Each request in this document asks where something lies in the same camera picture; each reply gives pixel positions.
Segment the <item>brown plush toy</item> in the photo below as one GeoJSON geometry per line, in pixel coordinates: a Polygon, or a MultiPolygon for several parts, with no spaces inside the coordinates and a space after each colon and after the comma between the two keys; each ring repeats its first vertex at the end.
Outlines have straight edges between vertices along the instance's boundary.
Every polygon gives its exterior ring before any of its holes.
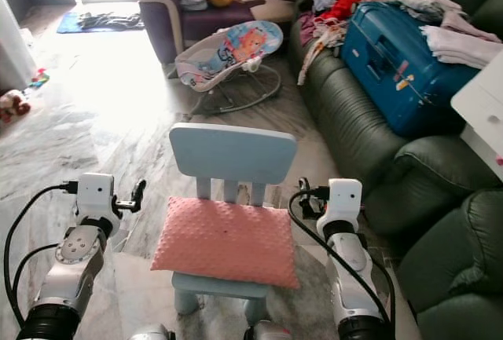
{"type": "Polygon", "coordinates": [[[0,96],[0,120],[10,124],[31,111],[28,97],[22,91],[12,90],[0,96]]]}

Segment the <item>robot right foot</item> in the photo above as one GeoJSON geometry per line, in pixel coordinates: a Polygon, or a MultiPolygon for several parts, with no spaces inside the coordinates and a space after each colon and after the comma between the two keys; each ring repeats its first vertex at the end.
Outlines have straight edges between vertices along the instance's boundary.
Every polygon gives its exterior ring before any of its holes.
{"type": "Polygon", "coordinates": [[[292,340],[292,333],[270,320],[261,320],[248,327],[242,340],[292,340]]]}

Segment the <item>white cabinet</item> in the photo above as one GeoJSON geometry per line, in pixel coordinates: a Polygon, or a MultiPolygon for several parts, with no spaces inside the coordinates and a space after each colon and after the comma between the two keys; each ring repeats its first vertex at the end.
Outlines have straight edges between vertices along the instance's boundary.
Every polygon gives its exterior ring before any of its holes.
{"type": "Polygon", "coordinates": [[[25,90],[35,77],[37,66],[7,0],[0,0],[0,35],[1,89],[25,90]]]}

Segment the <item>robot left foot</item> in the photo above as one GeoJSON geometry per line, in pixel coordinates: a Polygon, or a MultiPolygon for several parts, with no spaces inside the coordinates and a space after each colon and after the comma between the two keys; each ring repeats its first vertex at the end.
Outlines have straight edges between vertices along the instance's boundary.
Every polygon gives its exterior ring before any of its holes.
{"type": "Polygon", "coordinates": [[[137,329],[127,340],[177,340],[173,331],[162,324],[151,324],[137,329]]]}

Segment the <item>red garment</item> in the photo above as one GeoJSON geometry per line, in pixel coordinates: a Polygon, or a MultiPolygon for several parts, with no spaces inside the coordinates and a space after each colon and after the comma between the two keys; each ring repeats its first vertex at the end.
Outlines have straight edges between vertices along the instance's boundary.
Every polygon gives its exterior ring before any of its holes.
{"type": "Polygon", "coordinates": [[[334,3],[329,7],[329,9],[325,9],[323,13],[320,13],[319,16],[316,16],[318,20],[334,20],[334,21],[342,21],[347,20],[354,11],[354,7],[357,3],[362,0],[334,0],[334,3]]]}

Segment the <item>pink dotted pillow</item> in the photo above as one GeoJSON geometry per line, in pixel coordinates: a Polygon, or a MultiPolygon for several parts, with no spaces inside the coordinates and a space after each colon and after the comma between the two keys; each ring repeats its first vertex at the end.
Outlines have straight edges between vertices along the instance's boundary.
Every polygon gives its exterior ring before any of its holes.
{"type": "Polygon", "coordinates": [[[298,289],[287,211],[172,196],[151,269],[298,289]]]}

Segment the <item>white folded cloth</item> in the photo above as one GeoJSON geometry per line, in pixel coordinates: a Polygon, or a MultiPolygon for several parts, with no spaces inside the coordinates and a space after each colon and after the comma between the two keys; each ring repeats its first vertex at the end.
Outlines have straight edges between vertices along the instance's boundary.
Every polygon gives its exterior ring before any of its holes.
{"type": "Polygon", "coordinates": [[[485,68],[497,54],[503,52],[503,43],[484,41],[435,25],[421,25],[420,32],[431,55],[446,64],[485,68]]]}

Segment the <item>light blue child chair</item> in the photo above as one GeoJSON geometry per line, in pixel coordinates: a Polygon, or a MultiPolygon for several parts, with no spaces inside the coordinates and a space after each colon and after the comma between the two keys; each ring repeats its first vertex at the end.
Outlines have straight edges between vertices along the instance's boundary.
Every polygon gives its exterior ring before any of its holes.
{"type": "MultiPolygon", "coordinates": [[[[249,203],[260,207],[266,186],[284,181],[297,153],[297,141],[288,133],[242,126],[179,123],[169,140],[181,174],[194,177],[198,199],[210,199],[214,179],[223,182],[223,199],[235,203],[240,183],[251,186],[249,203]]],[[[244,300],[248,329],[266,318],[266,285],[222,280],[174,272],[174,307],[180,315],[199,308],[198,296],[244,300]]]]}

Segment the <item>patterned hanging cloth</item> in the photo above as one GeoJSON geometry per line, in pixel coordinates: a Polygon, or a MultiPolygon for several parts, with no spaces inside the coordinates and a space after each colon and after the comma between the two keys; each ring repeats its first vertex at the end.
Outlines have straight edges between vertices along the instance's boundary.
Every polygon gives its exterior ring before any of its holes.
{"type": "Polygon", "coordinates": [[[347,35],[347,20],[315,17],[312,24],[314,25],[312,34],[314,39],[307,46],[302,67],[297,77],[298,86],[305,84],[308,68],[311,67],[316,57],[319,57],[324,49],[337,49],[342,46],[347,35]]]}

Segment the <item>grey crumpled clothing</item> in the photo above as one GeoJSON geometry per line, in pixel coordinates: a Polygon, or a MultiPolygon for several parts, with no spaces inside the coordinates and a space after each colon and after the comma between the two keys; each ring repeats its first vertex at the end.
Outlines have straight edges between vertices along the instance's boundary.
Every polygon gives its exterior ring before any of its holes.
{"type": "Polygon", "coordinates": [[[453,0],[384,0],[384,2],[405,10],[421,23],[435,25],[435,27],[459,32],[459,34],[475,36],[475,38],[484,39],[484,41],[503,43],[499,36],[489,34],[488,31],[482,31],[471,24],[468,21],[466,11],[453,0]]]}

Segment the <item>small colourful toy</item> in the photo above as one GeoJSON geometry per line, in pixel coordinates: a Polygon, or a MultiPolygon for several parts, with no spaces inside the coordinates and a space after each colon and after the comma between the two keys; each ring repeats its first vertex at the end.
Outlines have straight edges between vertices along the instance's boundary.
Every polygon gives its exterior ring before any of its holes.
{"type": "Polygon", "coordinates": [[[45,85],[49,80],[50,75],[48,75],[46,68],[39,68],[35,73],[35,77],[30,79],[28,88],[38,89],[40,86],[45,85]]]}

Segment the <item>printed baby bouncer seat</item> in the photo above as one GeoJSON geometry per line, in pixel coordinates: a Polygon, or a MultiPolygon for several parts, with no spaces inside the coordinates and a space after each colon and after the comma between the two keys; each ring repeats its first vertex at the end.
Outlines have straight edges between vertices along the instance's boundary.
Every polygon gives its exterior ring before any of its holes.
{"type": "Polygon", "coordinates": [[[279,24],[252,20],[219,29],[180,53],[174,60],[176,74],[182,84],[199,95],[191,107],[192,114],[212,116],[237,112],[279,96],[281,75],[265,66],[263,60],[277,52],[284,40],[279,24]],[[222,91],[234,77],[250,78],[263,93],[247,104],[234,103],[222,91]]]}

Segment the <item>dark green leather sofa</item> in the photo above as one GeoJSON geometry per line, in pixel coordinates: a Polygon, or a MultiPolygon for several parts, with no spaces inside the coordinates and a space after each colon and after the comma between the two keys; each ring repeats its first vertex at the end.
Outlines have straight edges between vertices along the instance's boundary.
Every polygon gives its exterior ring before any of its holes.
{"type": "MultiPolygon", "coordinates": [[[[503,38],[503,0],[452,0],[503,38]]],[[[301,70],[308,43],[293,42],[301,70]]],[[[364,217],[395,258],[424,340],[503,340],[503,180],[457,134],[392,132],[341,59],[323,50],[301,86],[338,171],[362,183],[364,217]]]]}

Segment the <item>white table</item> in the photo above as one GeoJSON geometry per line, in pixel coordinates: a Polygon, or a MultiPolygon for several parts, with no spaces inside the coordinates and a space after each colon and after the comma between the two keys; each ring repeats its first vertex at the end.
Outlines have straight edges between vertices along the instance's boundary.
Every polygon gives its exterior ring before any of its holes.
{"type": "Polygon", "coordinates": [[[503,50],[450,104],[466,122],[463,142],[503,180],[503,50]]]}

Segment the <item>blue floor mat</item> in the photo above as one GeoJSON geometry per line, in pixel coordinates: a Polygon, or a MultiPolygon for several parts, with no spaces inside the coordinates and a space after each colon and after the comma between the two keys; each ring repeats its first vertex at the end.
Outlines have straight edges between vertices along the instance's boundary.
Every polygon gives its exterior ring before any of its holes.
{"type": "Polygon", "coordinates": [[[82,16],[84,13],[66,13],[64,17],[61,18],[60,25],[57,27],[58,34],[96,34],[96,32],[117,32],[112,31],[112,29],[90,29],[89,31],[82,31],[78,27],[78,16],[82,16]]]}

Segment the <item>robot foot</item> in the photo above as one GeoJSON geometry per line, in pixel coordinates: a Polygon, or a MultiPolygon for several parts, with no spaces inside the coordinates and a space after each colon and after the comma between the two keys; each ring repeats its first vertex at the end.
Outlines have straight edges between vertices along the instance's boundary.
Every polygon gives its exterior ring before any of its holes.
{"type": "Polygon", "coordinates": [[[127,340],[177,340],[173,331],[162,324],[151,324],[137,329],[127,340]]]}
{"type": "Polygon", "coordinates": [[[261,320],[248,327],[242,340],[292,340],[292,333],[270,320],[261,320]]]}

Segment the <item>dark crumpled clothes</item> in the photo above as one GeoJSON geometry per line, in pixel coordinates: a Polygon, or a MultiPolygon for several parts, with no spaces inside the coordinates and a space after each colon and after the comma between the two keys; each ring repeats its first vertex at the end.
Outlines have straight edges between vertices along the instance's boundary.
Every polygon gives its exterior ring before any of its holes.
{"type": "Polygon", "coordinates": [[[78,27],[82,31],[90,29],[112,29],[112,31],[133,31],[133,29],[144,29],[145,25],[139,13],[123,14],[116,13],[84,13],[78,16],[78,27]]]}

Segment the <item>blue hard suitcase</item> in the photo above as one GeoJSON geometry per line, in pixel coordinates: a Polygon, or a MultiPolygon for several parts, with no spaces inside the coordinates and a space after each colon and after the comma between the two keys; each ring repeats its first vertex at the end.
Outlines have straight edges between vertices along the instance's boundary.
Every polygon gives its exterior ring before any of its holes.
{"type": "Polygon", "coordinates": [[[360,2],[349,17],[340,56],[393,133],[457,134],[464,120],[450,100],[477,71],[432,56],[422,27],[391,4],[360,2]]]}

